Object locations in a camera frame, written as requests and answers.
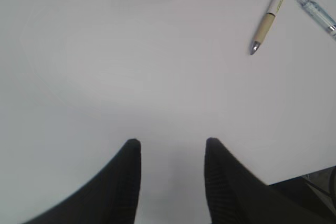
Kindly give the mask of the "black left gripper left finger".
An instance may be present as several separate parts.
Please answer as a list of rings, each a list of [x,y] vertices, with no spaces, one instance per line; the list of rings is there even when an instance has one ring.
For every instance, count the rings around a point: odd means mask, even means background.
[[[29,223],[134,223],[141,184],[141,144],[125,142],[78,191]]]

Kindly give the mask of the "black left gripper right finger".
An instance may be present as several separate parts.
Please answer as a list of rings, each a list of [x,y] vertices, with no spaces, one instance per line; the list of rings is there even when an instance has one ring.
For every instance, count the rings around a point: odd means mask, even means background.
[[[204,180],[212,223],[332,223],[252,174],[216,138],[206,141]]]

